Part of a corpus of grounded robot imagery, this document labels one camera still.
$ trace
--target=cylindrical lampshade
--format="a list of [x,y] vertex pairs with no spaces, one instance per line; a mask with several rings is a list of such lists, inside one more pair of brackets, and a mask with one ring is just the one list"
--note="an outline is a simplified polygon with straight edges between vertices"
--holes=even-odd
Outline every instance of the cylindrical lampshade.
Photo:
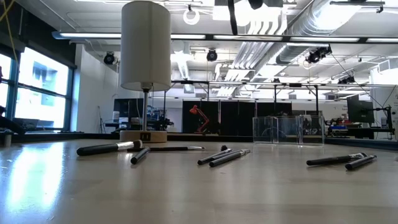
[[133,1],[122,9],[120,84],[141,91],[171,87],[170,13],[151,1]]

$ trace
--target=transparent container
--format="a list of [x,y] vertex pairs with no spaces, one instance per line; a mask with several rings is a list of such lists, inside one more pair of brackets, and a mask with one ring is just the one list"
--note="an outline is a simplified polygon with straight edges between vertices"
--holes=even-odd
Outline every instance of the transparent container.
[[253,141],[271,144],[323,145],[323,116],[268,116],[253,118]]

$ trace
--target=yellow cable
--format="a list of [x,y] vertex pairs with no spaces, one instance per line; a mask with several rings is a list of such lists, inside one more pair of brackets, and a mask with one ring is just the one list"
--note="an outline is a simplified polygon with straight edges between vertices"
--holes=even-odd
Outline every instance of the yellow cable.
[[13,0],[10,3],[10,6],[8,8],[6,8],[6,2],[3,1],[3,6],[4,6],[4,16],[6,17],[6,21],[7,21],[7,27],[8,27],[8,34],[10,35],[10,41],[11,41],[11,46],[12,46],[12,51],[14,52],[14,57],[15,57],[15,61],[17,62],[17,65],[19,64],[18,62],[18,56],[17,56],[17,52],[15,51],[15,45],[14,45],[14,40],[12,39],[12,33],[11,33],[11,28],[10,28],[10,22],[8,20],[8,10],[11,8],[12,4],[14,3],[15,0]]
[[4,19],[4,17],[7,15],[8,11],[10,11],[12,5],[14,4],[15,0],[12,0],[10,5],[8,6],[7,9],[4,10],[4,13],[0,16],[0,22]]

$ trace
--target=wooden table surface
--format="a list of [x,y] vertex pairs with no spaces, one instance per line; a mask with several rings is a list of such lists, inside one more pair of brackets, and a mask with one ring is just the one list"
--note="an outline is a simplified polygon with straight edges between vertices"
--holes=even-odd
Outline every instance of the wooden table surface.
[[[78,157],[111,140],[0,148],[0,223],[337,224],[397,223],[398,162],[391,151],[355,147],[169,142],[205,151]],[[210,169],[197,160],[222,144],[252,153]],[[377,161],[354,172],[305,161],[357,152]]]

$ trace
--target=wooden lamp base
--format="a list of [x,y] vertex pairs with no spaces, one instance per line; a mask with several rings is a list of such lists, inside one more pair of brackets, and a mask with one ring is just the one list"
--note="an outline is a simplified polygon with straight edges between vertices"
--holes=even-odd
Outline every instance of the wooden lamp base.
[[145,143],[167,142],[167,131],[120,131],[121,142],[138,139]]

